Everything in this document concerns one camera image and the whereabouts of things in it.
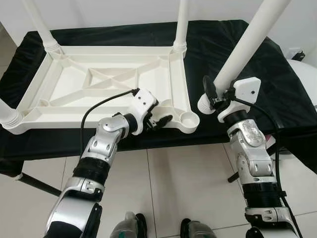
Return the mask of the white plastic table top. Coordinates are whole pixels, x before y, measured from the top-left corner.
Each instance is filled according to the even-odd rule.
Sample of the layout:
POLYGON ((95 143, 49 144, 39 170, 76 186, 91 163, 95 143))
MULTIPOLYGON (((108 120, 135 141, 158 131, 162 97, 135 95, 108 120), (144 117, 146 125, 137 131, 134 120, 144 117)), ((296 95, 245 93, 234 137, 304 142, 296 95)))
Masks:
POLYGON ((166 127, 193 133, 199 116, 190 105, 184 53, 170 46, 62 46, 63 54, 46 52, 24 73, 25 91, 18 104, 9 105, 9 89, 0 98, 23 114, 12 134, 30 129, 79 128, 86 112, 85 127, 102 118, 125 114, 133 97, 117 94, 147 89, 159 104, 152 110, 158 120, 173 115, 166 127))

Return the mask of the black tablecloth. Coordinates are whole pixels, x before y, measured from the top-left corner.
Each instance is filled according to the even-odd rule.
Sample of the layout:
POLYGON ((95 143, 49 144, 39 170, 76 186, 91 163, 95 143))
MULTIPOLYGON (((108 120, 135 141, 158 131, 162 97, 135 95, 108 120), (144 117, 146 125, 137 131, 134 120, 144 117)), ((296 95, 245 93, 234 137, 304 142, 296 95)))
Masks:
MULTIPOLYGON (((202 79, 215 76, 247 28, 244 20, 195 20, 187 32, 186 70, 190 102, 203 93, 202 79)), ((171 46, 176 22, 143 23, 111 27, 53 30, 62 46, 171 46)), ((25 34, 0 78, 0 98, 15 107, 27 90, 45 48, 36 31, 25 34)), ((292 152, 311 159, 308 136, 317 127, 317 114, 299 77, 271 39, 260 45, 241 73, 261 80, 257 106, 265 109, 279 126, 279 140, 292 152)), ((120 151, 226 143, 227 127, 211 115, 200 114, 201 123, 192 134, 160 129, 121 141, 120 151)), ((77 129, 35 129, 11 134, 0 127, 0 160, 25 161, 69 157, 79 154, 77 129)))

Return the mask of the white plastic table leg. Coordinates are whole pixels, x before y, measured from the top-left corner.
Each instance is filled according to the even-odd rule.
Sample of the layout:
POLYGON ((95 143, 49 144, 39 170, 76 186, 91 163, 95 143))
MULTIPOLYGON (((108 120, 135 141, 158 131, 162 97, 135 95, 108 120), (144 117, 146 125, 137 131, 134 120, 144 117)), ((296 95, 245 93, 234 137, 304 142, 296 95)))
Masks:
MULTIPOLYGON (((290 2, 291 0, 263 0, 251 23, 213 80, 220 97, 231 86, 232 81, 238 79, 239 74, 290 2)), ((202 114, 212 114, 211 106, 203 99, 203 95, 200 97, 197 107, 202 114)))
POLYGON ((46 52, 53 52, 55 54, 63 54, 61 46, 57 40, 52 36, 49 27, 45 24, 41 16, 39 8, 33 0, 21 0, 26 12, 29 14, 32 24, 36 28, 39 36, 42 39, 43 46, 46 52))
POLYGON ((176 37, 172 45, 173 52, 186 52, 188 30, 189 0, 179 0, 177 14, 176 37))
POLYGON ((14 131, 22 121, 23 114, 0 98, 0 125, 7 131, 14 131))

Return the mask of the grey robot left leg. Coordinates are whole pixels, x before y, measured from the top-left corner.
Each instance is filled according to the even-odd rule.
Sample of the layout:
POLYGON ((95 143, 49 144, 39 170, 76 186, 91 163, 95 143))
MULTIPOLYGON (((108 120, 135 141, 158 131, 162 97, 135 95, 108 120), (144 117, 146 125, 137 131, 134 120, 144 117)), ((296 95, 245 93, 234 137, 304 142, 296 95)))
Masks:
POLYGON ((142 213, 125 213, 124 220, 115 225, 109 238, 148 238, 146 218, 142 213))

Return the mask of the pink object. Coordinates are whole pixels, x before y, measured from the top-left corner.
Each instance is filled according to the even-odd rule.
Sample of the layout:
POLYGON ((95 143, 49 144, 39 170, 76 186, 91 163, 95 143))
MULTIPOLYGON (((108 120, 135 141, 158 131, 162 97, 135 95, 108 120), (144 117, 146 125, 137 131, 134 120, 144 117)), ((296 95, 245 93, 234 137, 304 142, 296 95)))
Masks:
POLYGON ((267 150, 274 149, 275 143, 276 143, 276 140, 275 140, 274 136, 272 134, 266 134, 265 138, 266 138, 267 150))

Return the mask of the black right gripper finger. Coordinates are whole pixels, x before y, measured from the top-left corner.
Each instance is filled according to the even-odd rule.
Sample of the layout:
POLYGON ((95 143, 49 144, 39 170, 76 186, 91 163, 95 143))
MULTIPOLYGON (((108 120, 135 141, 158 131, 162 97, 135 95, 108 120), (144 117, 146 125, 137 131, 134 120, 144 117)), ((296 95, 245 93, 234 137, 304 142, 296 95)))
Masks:
POLYGON ((209 105, 213 105, 219 102, 219 97, 216 91, 215 84, 213 83, 213 80, 209 75, 204 75, 203 77, 203 89, 203 99, 206 100, 209 105))

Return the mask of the black metal table leg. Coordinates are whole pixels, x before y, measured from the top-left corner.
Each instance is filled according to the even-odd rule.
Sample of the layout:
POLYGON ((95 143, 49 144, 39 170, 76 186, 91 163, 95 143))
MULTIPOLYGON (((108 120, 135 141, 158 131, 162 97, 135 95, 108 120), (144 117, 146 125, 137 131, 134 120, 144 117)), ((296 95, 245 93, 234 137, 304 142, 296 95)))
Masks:
MULTIPOLYGON (((278 155, 290 155, 291 154, 290 150, 288 150, 285 147, 277 147, 277 144, 273 144, 273 145, 268 146, 266 151, 271 157, 273 157, 272 160, 275 160, 274 157, 275 157, 276 154, 278 154, 278 155)), ((233 183, 238 178, 239 178, 239 174, 238 174, 238 172, 235 172, 233 175, 231 175, 227 179, 227 181, 229 183, 233 183)))
POLYGON ((29 176, 25 173, 21 173, 17 177, 15 177, 16 181, 20 181, 22 183, 28 184, 34 188, 37 188, 43 192, 50 193, 51 195, 59 197, 61 195, 61 191, 57 188, 50 186, 49 184, 42 182, 32 176, 29 176))

